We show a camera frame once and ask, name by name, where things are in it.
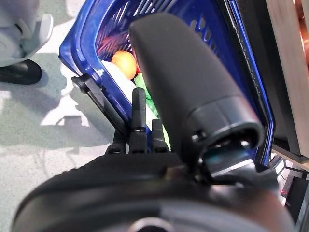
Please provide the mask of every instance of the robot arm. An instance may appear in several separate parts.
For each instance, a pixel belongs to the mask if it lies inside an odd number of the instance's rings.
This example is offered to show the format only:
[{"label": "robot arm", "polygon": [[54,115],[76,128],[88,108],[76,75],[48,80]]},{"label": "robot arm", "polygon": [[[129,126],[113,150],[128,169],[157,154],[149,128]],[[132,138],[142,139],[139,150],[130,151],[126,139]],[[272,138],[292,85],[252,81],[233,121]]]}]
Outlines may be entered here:
[{"label": "robot arm", "polygon": [[0,67],[22,62],[50,38],[53,18],[37,18],[39,0],[0,2]]}]

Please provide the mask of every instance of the cable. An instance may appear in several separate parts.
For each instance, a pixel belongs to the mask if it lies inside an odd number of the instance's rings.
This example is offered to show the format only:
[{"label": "cable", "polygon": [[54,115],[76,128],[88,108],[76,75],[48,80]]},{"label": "cable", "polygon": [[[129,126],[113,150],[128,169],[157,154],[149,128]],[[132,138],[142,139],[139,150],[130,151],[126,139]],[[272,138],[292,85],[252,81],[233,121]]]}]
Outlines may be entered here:
[{"label": "cable", "polygon": [[282,175],[282,174],[279,174],[279,175],[283,178],[283,180],[285,180],[285,181],[287,180],[286,178],[284,178],[284,177],[283,177],[283,175]]}]

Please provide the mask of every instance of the white object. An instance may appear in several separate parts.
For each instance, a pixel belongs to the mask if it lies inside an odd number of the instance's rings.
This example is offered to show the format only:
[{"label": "white object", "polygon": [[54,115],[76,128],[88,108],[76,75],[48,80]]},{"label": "white object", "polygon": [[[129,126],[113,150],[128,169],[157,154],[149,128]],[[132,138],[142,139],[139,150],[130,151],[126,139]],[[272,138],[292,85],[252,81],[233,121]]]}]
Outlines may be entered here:
[{"label": "white object", "polygon": [[281,196],[281,195],[279,195],[279,201],[280,201],[281,205],[282,205],[283,207],[285,207],[286,198],[283,197],[283,196]]},{"label": "white object", "polygon": [[[118,68],[117,65],[107,62],[107,61],[102,61],[102,64],[107,69],[109,74],[112,76],[112,79],[116,82],[116,84],[122,90],[123,94],[132,104],[132,92],[136,88],[135,84],[126,78],[124,73]],[[152,121],[154,119],[158,119],[158,118],[157,116],[155,116],[152,110],[146,105],[146,124],[149,127],[149,129],[152,129]],[[169,136],[164,127],[163,127],[163,133],[164,133],[165,142],[170,148]]]},{"label": "white object", "polygon": [[0,1],[0,67],[30,58],[49,40],[53,17],[37,19],[39,0]]}]

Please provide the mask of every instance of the speckled floor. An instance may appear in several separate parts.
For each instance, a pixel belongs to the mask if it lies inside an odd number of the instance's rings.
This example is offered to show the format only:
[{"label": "speckled floor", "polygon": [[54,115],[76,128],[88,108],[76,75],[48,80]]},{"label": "speckled floor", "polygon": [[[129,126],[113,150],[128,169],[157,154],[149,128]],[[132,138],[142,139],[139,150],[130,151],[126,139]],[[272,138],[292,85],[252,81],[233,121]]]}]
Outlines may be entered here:
[{"label": "speckled floor", "polygon": [[104,154],[113,127],[73,88],[58,49],[84,0],[41,0],[55,20],[50,41],[32,57],[43,69],[31,86],[0,83],[0,232],[19,202],[46,179]]}]

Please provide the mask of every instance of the plastic basket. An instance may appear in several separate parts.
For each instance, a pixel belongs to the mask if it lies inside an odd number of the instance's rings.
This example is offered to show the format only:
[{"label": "plastic basket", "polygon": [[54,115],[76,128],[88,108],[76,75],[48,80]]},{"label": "plastic basket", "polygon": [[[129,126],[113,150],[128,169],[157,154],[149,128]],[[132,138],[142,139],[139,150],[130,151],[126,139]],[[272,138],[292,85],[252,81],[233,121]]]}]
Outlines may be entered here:
[{"label": "plastic basket", "polygon": [[60,47],[59,57],[77,74],[86,73],[98,86],[104,86],[106,98],[129,122],[132,105],[101,61],[110,61],[118,50],[132,51],[130,23],[157,12],[169,12],[190,26],[218,56],[256,109],[215,0],[87,0]]}]

